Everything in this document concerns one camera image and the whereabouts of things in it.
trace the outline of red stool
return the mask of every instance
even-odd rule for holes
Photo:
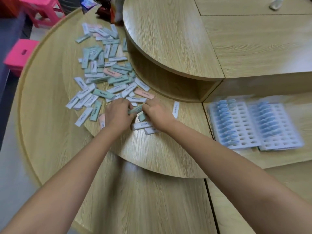
[[[20,0],[20,1],[25,8],[26,14],[29,15],[30,19],[32,20],[36,28],[39,28],[39,25],[46,26],[55,25],[61,19],[56,15],[55,11],[62,12],[63,17],[65,16],[58,0]],[[49,18],[50,21],[35,19],[37,13],[40,13],[40,15],[43,18]]]
[[[4,60],[9,69],[18,77],[39,42],[29,39],[19,39]]]

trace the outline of right hand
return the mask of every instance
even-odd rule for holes
[[[147,120],[150,120],[153,126],[162,132],[166,132],[172,123],[176,121],[172,112],[161,104],[157,98],[146,100],[142,110],[148,115]]]

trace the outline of right arm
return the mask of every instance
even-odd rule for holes
[[[143,111],[193,157],[256,233],[312,233],[312,206],[263,169],[177,121],[156,99]]]

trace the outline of forearm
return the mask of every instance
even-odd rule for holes
[[[167,133],[193,157],[256,232],[291,233],[293,227],[298,228],[290,225],[295,220],[305,223],[301,228],[311,228],[307,222],[307,217],[312,218],[311,206],[263,169],[180,122],[173,123]],[[282,227],[276,225],[278,222],[283,223]]]
[[[118,133],[103,128],[39,189],[3,233],[66,233]]]

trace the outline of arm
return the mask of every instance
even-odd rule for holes
[[[311,233],[312,206],[263,169],[177,121],[157,100],[143,111],[179,143],[256,233]]]
[[[104,127],[17,212],[2,234],[67,233],[112,143],[129,128],[128,100],[106,107]]]

